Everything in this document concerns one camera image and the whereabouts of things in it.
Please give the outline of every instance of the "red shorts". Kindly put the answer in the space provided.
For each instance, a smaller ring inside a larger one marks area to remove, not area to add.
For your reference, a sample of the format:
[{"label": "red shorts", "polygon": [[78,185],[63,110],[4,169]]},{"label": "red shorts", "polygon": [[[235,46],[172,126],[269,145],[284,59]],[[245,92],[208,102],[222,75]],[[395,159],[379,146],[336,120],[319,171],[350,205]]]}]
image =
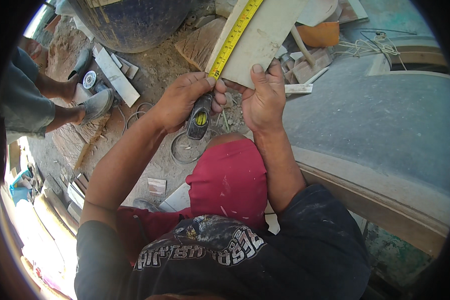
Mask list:
[{"label": "red shorts", "polygon": [[120,207],[116,227],[127,258],[134,264],[148,243],[172,231],[182,219],[220,215],[265,230],[267,178],[262,156],[250,139],[207,149],[191,175],[190,207],[176,213],[151,213],[147,209]]}]

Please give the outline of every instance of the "sandy ground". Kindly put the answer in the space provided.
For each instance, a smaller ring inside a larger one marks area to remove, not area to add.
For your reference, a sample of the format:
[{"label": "sandy ground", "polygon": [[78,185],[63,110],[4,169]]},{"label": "sandy ground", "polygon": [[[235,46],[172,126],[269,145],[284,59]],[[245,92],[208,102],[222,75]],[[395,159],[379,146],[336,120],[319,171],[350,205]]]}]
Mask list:
[{"label": "sandy ground", "polygon": [[[174,47],[175,43],[180,39],[184,39],[188,34],[192,33],[194,29],[195,28],[192,26],[183,24],[170,38],[162,42],[162,44],[145,52],[128,54],[111,51],[139,67],[138,72],[131,83],[140,94],[140,98],[131,108],[123,102],[120,106],[126,118],[135,112],[138,105],[141,103],[157,103],[166,88],[179,75],[197,71],[197,69],[189,64]],[[75,65],[78,53],[81,49],[86,47],[91,47],[91,43],[87,37],[81,31],[75,29],[74,23],[69,17],[62,17],[56,27],[54,37],[49,46],[50,52],[46,74],[54,80],[65,81]],[[103,78],[103,74],[95,62],[90,65],[90,69],[95,70],[99,78]],[[242,124],[243,118],[240,106],[241,97],[238,93],[235,93],[233,97],[238,105],[225,109],[227,118],[234,122],[233,125],[229,125],[230,131],[244,134],[248,131],[248,128],[246,125]],[[54,98],[52,101],[54,101],[56,105],[64,105],[63,100],[59,98]],[[147,109],[148,105],[142,105],[140,107],[141,111],[147,111]],[[29,139],[30,151],[33,158],[38,163],[42,174],[44,176],[51,174],[55,180],[62,185],[62,188],[65,188],[65,185],[60,182],[60,173],[62,170],[66,171],[69,179],[78,175],[80,172],[85,174],[87,178],[90,178],[96,164],[108,150],[113,147],[121,136],[124,120],[117,108],[113,108],[111,112],[112,115],[102,134],[104,138],[100,138],[89,148],[90,151],[85,155],[81,166],[75,171],[66,164],[63,156],[56,150],[50,133],[46,134],[44,140]],[[214,116],[212,118],[212,129],[216,130],[218,133],[227,132],[222,116]],[[130,195],[124,201],[123,205],[132,205],[133,199],[138,197],[159,204],[185,182],[185,177],[192,173],[196,161],[189,164],[180,164],[173,159],[171,155],[171,143],[181,132],[182,130],[170,134],[164,139],[157,153],[144,170],[142,176],[132,189]],[[180,160],[191,160],[204,151],[209,140],[210,134],[207,134],[201,141],[192,141],[185,136],[182,136],[174,143],[174,154]],[[157,196],[150,194],[148,191],[148,178],[167,180],[166,195]]]}]

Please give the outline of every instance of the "gray slip-on shoe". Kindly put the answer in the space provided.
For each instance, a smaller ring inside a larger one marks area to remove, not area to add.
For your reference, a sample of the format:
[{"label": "gray slip-on shoe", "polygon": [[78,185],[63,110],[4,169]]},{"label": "gray slip-on shoe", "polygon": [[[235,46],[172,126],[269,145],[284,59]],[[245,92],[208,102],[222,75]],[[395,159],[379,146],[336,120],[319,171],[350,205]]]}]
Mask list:
[{"label": "gray slip-on shoe", "polygon": [[85,117],[80,123],[80,126],[84,126],[92,120],[102,117],[112,106],[113,102],[113,90],[107,88],[100,93],[96,93],[91,96],[87,101],[80,105],[85,106]]},{"label": "gray slip-on shoe", "polygon": [[88,65],[92,61],[92,50],[91,49],[82,49],[78,54],[77,63],[75,67],[73,67],[72,72],[68,76],[68,79],[72,78],[73,75],[78,74],[78,82],[82,82],[82,79],[85,75],[85,71],[88,68]]},{"label": "gray slip-on shoe", "polygon": [[162,208],[156,206],[155,204],[151,203],[150,201],[147,201],[143,198],[137,198],[133,200],[133,207],[139,208],[139,209],[148,209],[150,213],[156,213],[156,212],[163,212],[165,213],[165,210]]}]

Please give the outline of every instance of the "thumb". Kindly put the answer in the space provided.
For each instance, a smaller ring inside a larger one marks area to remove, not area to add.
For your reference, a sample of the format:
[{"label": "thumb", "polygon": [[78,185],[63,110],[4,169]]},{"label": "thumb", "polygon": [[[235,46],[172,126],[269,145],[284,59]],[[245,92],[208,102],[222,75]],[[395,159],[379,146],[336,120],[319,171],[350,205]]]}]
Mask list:
[{"label": "thumb", "polygon": [[215,86],[215,78],[207,77],[195,81],[186,87],[186,93],[189,99],[196,100],[204,93],[210,92]]},{"label": "thumb", "polygon": [[255,90],[259,93],[269,93],[272,92],[272,88],[268,83],[267,76],[265,75],[265,71],[263,67],[256,63],[252,66],[252,70],[250,71],[250,76],[252,77],[252,82],[255,85]]}]

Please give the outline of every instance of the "hand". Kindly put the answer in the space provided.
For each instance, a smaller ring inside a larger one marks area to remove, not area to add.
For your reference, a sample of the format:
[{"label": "hand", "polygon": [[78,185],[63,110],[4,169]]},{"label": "hand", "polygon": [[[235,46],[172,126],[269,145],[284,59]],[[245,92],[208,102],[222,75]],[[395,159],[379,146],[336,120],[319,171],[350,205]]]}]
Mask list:
[{"label": "hand", "polygon": [[253,133],[268,133],[283,130],[282,115],[285,107],[285,82],[280,61],[273,59],[268,74],[260,64],[250,70],[255,90],[224,79],[215,86],[215,98],[222,103],[227,87],[242,94],[243,120]]},{"label": "hand", "polygon": [[[174,133],[182,128],[192,112],[195,101],[204,93],[210,92],[215,83],[215,78],[208,77],[205,72],[180,75],[152,108],[157,122],[168,133]],[[211,111],[221,112],[222,107],[214,100]]]}]

